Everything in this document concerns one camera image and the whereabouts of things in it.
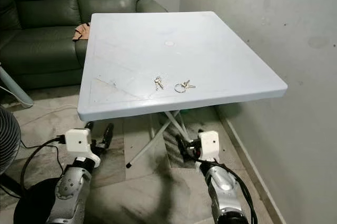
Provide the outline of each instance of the tiled floor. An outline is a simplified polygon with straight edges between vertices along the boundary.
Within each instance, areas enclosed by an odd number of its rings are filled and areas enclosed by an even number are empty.
[[[30,92],[39,106],[58,107],[65,103],[77,104],[79,87],[53,88]],[[71,128],[85,125],[80,121],[76,109],[62,107],[45,109],[34,106],[23,109],[11,104],[8,108],[14,112],[22,131],[22,140],[26,145],[38,145],[57,134],[63,134]],[[251,192],[260,224],[272,221],[263,202],[254,188],[235,148],[224,130],[212,107],[190,109],[182,114],[192,139],[197,131],[216,130],[220,136],[221,162],[233,169],[247,184]],[[159,128],[162,115],[155,115],[155,127]],[[92,190],[87,201],[85,223],[214,223],[211,214],[211,200],[201,173],[193,168],[181,168],[178,160],[167,156],[175,134],[170,127],[164,139],[142,156],[130,169],[125,164],[150,141],[148,115],[98,121],[92,132],[94,139],[100,139],[108,123],[114,124],[114,137],[110,149],[102,157],[102,165],[93,174]],[[21,148],[15,162],[7,174],[19,178],[25,159],[33,150]],[[25,184],[29,187],[45,178],[60,175],[54,148],[45,148],[30,164]],[[65,146],[60,146],[60,160],[63,167],[72,162]],[[242,195],[240,199],[250,217],[248,206]],[[0,223],[12,223],[17,200],[0,193]]]

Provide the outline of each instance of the wire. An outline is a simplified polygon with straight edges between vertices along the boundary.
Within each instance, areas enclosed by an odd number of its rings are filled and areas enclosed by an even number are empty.
[[[23,145],[23,147],[25,148],[25,149],[34,149],[34,148],[38,148],[40,145],[36,145],[36,146],[29,146],[29,147],[27,147],[25,144],[24,144],[24,142],[22,141],[22,140],[20,140],[20,142],[21,142],[21,144]],[[60,159],[59,159],[59,150],[58,150],[58,147],[57,146],[54,146],[54,145],[46,145],[45,147],[51,147],[51,148],[55,148],[56,149],[56,153],[57,153],[57,155],[56,155],[56,160],[57,160],[57,163],[58,163],[58,165],[59,165],[59,167],[61,168],[61,171],[62,171],[62,173],[61,173],[61,175],[60,175],[60,177],[62,176],[62,174],[63,174],[63,172],[64,172],[64,169],[63,169],[63,167],[62,167],[62,165],[61,165],[61,162],[60,162]]]
[[[17,198],[17,199],[21,199],[21,197],[11,194],[11,193],[8,192],[7,190],[5,190],[5,188],[3,188],[2,186],[0,186],[0,188],[3,189],[3,191],[4,191],[5,193],[7,193],[8,195],[10,195],[10,196],[12,196],[12,197],[14,197],[14,198]]]
[[[256,216],[256,212],[254,210],[253,200],[252,200],[252,197],[251,197],[251,195],[250,195],[250,193],[247,189],[246,184],[242,181],[242,179],[235,172],[233,172],[230,168],[228,168],[225,164],[219,164],[216,161],[210,162],[210,161],[200,160],[200,159],[195,159],[195,158],[193,158],[193,159],[197,162],[200,162],[200,163],[219,166],[219,167],[225,169],[227,172],[231,173],[235,177],[235,179],[238,181],[238,183],[241,187],[242,194],[243,194],[244,198],[246,199],[246,201],[249,205],[249,208],[251,210],[251,224],[257,224],[257,216]]]
[[[58,109],[58,108],[61,108],[61,107],[65,107],[65,106],[71,106],[71,107],[76,107],[75,105],[73,104],[63,104],[61,106],[58,106],[58,107],[44,107],[44,106],[40,106],[40,105],[37,105],[37,104],[30,104],[30,103],[27,103],[27,102],[24,102],[23,100],[21,100],[19,97],[17,97],[15,94],[13,94],[10,90],[6,89],[5,87],[3,86],[0,86],[1,89],[5,90],[6,92],[12,94],[18,101],[20,101],[21,103],[25,104],[25,105],[29,105],[29,106],[36,106],[36,107],[40,107],[40,108],[45,108],[45,109]]]
[[[33,157],[36,155],[36,153],[38,153],[43,147],[48,146],[48,144],[51,144],[52,142],[59,141],[59,140],[60,140],[60,138],[56,137],[54,139],[51,139],[51,140],[46,141],[45,143],[39,145],[37,147],[37,149],[35,149],[34,152],[26,160],[26,163],[25,163],[25,165],[22,168],[21,177],[20,177],[21,189],[22,189],[22,192],[23,192],[24,195],[26,193],[26,188],[25,188],[25,172],[26,172],[27,166],[29,165],[30,161],[33,159]]]

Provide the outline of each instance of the green leather sofa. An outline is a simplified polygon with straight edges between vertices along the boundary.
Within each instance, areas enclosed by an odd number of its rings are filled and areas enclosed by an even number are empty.
[[[23,88],[80,84],[93,13],[165,12],[154,0],[0,0],[0,62]]]

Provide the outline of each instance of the square table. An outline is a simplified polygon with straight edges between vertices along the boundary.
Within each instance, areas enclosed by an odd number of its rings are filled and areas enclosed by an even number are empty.
[[[164,89],[156,90],[157,76]],[[187,80],[196,88],[176,92]],[[93,14],[77,111],[85,121],[166,113],[131,166],[170,122],[189,140],[179,110],[280,97],[287,88],[214,12]]]

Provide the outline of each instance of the baseboard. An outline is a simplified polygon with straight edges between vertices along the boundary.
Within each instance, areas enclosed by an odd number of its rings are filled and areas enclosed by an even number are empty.
[[[216,112],[220,118],[220,121],[225,128],[226,132],[228,133],[232,144],[234,145],[237,154],[239,155],[244,167],[247,170],[248,175],[250,176],[251,180],[253,181],[257,192],[260,195],[262,202],[264,203],[272,221],[274,224],[286,224],[280,210],[275,204],[273,197],[271,196],[268,187],[266,186],[265,182],[263,181],[258,169],[256,168],[253,160],[249,156],[247,149],[242,144],[240,137],[238,136],[233,124],[231,121],[226,117],[223,111],[221,111],[218,107],[215,108]]]

